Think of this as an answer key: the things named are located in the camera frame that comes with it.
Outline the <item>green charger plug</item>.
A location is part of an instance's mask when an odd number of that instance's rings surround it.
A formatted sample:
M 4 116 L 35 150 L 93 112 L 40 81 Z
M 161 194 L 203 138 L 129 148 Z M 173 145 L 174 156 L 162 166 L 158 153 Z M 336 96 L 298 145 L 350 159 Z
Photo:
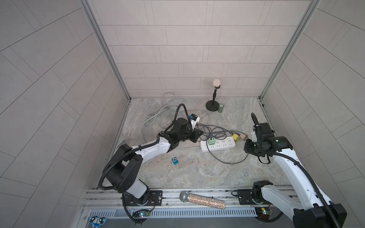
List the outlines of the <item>green charger plug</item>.
M 214 145 L 214 144 L 216 144 L 216 139 L 214 137 L 209 137 L 207 139 L 207 143 L 208 143 L 208 145 Z

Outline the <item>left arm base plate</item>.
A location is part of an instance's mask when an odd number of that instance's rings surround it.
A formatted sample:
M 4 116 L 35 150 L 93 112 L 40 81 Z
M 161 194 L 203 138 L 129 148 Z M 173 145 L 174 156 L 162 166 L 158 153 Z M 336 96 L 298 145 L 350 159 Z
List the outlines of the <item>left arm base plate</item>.
M 131 194 L 125 194 L 122 199 L 127 207 L 129 206 L 161 206 L 163 198 L 163 191 L 161 190 L 150 190 L 149 194 L 145 194 L 142 198 L 137 199 Z

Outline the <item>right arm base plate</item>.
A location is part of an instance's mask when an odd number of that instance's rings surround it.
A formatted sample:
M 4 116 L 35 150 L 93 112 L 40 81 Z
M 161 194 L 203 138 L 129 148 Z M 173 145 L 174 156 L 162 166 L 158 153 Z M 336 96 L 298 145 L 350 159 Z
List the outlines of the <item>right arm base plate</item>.
M 269 201 L 262 198 L 255 198 L 252 190 L 233 190 L 231 195 L 239 200 L 240 205 L 270 205 Z

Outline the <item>yellow charger plug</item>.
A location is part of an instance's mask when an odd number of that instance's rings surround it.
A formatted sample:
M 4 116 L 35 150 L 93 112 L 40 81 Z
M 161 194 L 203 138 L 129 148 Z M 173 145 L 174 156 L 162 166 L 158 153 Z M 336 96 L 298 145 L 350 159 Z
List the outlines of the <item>yellow charger plug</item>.
M 232 135 L 232 138 L 233 138 L 233 140 L 234 140 L 235 142 L 238 142 L 238 141 L 240 140 L 240 135 L 238 135 L 238 134 L 233 134 L 233 135 Z

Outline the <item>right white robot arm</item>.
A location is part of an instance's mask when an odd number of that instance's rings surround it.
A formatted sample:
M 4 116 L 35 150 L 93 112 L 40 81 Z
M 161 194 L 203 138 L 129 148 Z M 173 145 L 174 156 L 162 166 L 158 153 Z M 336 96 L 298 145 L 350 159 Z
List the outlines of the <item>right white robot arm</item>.
M 281 192 L 268 180 L 257 181 L 252 187 L 256 204 L 269 202 L 290 218 L 296 228 L 341 228 L 347 217 L 342 204 L 335 204 L 315 183 L 299 161 L 293 146 L 284 136 L 276 137 L 268 123 L 259 123 L 251 114 L 254 140 L 247 139 L 244 151 L 258 159 L 273 157 L 294 188 L 299 201 Z

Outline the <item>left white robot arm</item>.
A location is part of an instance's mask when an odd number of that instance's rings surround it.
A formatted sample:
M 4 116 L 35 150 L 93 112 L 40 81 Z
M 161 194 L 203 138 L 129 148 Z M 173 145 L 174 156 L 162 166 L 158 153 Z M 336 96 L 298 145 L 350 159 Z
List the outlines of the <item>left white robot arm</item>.
M 155 141 L 135 147 L 128 144 L 118 147 L 104 167 L 97 189 L 128 193 L 139 200 L 139 205 L 146 204 L 150 188 L 137 179 L 142 164 L 174 150 L 180 142 L 196 143 L 203 134 L 202 130 L 195 127 L 199 120 L 200 117 L 195 114 L 188 115 L 185 104 L 180 104 L 172 123 L 157 135 Z

